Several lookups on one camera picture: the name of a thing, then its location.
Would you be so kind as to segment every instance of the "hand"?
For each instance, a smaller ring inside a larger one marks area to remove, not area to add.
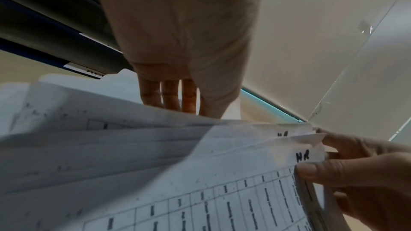
[[[328,132],[323,143],[338,153],[298,164],[303,179],[333,187],[343,213],[372,230],[411,230],[411,147]]]
[[[195,113],[198,87],[200,114],[220,118],[238,97],[259,0],[101,2],[144,104]]]

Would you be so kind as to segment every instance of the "stack of paper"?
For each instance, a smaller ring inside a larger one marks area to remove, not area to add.
[[[231,120],[138,101],[127,70],[3,85],[0,230],[349,230],[332,192],[294,175],[324,159],[309,124],[241,121],[238,101]]]

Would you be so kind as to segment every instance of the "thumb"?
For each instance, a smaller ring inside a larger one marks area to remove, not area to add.
[[[303,179],[330,187],[386,187],[402,190],[411,183],[411,154],[300,163],[296,172]]]

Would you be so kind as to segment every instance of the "table grid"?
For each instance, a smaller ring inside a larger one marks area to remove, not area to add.
[[[293,174],[292,166],[156,201],[88,220],[83,231],[328,231],[322,212],[306,216],[297,190],[311,201],[313,190]]]

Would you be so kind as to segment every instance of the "fingernail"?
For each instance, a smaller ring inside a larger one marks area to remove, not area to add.
[[[296,167],[298,175],[303,178],[314,178],[317,173],[317,167],[315,163],[299,163]]]

